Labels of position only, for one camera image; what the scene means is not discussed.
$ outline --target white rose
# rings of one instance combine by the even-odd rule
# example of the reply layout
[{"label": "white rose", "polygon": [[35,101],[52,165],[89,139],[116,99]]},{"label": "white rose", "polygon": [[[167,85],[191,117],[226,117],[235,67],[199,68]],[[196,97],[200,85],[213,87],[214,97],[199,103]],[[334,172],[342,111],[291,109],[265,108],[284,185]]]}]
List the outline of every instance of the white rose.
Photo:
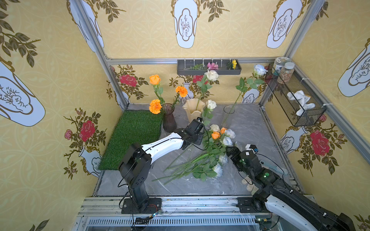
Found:
[{"label": "white rose", "polygon": [[217,163],[217,165],[213,167],[212,170],[215,171],[215,173],[217,173],[216,178],[222,176],[222,168],[219,163]]},{"label": "white rose", "polygon": [[235,132],[234,132],[233,130],[231,130],[231,129],[227,129],[227,130],[225,131],[225,136],[228,136],[228,137],[230,137],[231,139],[234,139],[234,138],[235,138]]},{"label": "white rose", "polygon": [[220,130],[220,127],[217,124],[212,124],[211,125],[211,131],[213,131],[213,132],[219,132],[221,130]]},{"label": "white rose", "polygon": [[232,146],[232,141],[229,137],[225,137],[223,140],[222,140],[222,143],[226,146]]},{"label": "white rose", "polygon": [[226,154],[224,156],[218,157],[218,162],[220,162],[221,164],[226,164],[228,162],[228,157],[226,156]]},{"label": "white rose", "polygon": [[204,75],[206,75],[207,79],[211,81],[216,81],[218,79],[218,73],[216,71],[208,70]]},{"label": "white rose", "polygon": [[261,64],[255,65],[254,70],[257,75],[264,75],[267,72],[267,70]]},{"label": "white rose", "polygon": [[216,105],[216,102],[215,102],[215,101],[212,101],[212,100],[210,100],[210,99],[207,101],[207,108],[208,108],[208,109],[213,110],[213,109],[215,109],[215,108],[216,108],[216,106],[217,106],[217,105]]}]

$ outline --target plush toy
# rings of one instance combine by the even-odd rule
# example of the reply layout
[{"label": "plush toy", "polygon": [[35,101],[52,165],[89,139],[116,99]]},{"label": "plush toy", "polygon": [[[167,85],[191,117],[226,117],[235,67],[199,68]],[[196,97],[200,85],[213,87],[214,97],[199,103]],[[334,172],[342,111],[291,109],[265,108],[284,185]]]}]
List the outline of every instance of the plush toy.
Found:
[{"label": "plush toy", "polygon": [[306,104],[311,97],[305,95],[303,91],[296,91],[294,95],[291,92],[288,92],[287,96],[289,100],[297,99],[300,107],[300,109],[296,112],[297,116],[301,116],[305,110],[312,109],[315,107],[314,103]]}]

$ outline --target black metal basket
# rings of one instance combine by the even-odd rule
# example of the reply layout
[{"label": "black metal basket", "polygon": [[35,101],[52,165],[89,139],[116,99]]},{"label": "black metal basket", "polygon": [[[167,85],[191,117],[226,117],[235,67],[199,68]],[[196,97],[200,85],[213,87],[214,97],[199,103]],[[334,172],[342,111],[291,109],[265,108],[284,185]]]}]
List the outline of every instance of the black metal basket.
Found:
[{"label": "black metal basket", "polygon": [[[326,106],[323,106],[323,102],[313,92],[313,90],[305,83],[304,80],[294,72],[288,82],[282,80],[278,75],[274,75],[273,64],[269,65],[269,72],[266,75],[265,81],[272,90],[275,98],[283,108],[286,116],[294,127],[310,126],[314,125],[318,119],[326,111]],[[310,100],[307,103],[314,103],[315,107],[312,109],[304,110],[301,116],[297,116],[296,112],[301,109],[298,100],[289,100],[288,92],[294,94],[296,91],[302,90],[305,95],[310,96]]]}]

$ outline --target jar lid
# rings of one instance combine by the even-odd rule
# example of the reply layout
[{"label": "jar lid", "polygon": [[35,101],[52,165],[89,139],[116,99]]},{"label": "jar lid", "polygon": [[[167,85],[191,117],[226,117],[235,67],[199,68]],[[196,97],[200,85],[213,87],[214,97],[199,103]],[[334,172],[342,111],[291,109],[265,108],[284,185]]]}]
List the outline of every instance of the jar lid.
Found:
[{"label": "jar lid", "polygon": [[294,66],[295,66],[295,64],[294,64],[293,62],[286,62],[286,63],[284,64],[284,68],[285,68],[285,69],[293,69],[293,68],[294,68]]},{"label": "jar lid", "polygon": [[281,57],[277,57],[275,61],[276,63],[284,65],[286,62],[290,62],[290,59],[288,57],[281,56]]}]

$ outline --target wall-mounted tray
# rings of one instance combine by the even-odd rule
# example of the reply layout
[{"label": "wall-mounted tray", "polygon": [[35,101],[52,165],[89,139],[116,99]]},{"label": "wall-mounted tray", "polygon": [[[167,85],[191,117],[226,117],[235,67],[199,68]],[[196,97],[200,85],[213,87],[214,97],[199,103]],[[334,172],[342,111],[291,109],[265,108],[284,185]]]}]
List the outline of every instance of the wall-mounted tray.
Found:
[{"label": "wall-mounted tray", "polygon": [[[216,71],[219,75],[240,75],[242,71],[242,67],[239,64],[239,61],[236,60],[236,68],[235,69],[227,69],[226,65],[230,62],[229,59],[220,60],[220,59],[201,59],[201,60],[177,60],[177,74],[178,75],[204,75],[207,72],[207,64],[209,63],[216,63],[218,65],[218,70]],[[204,64],[204,68],[202,70],[191,70],[190,68],[197,65],[197,64]]]}]

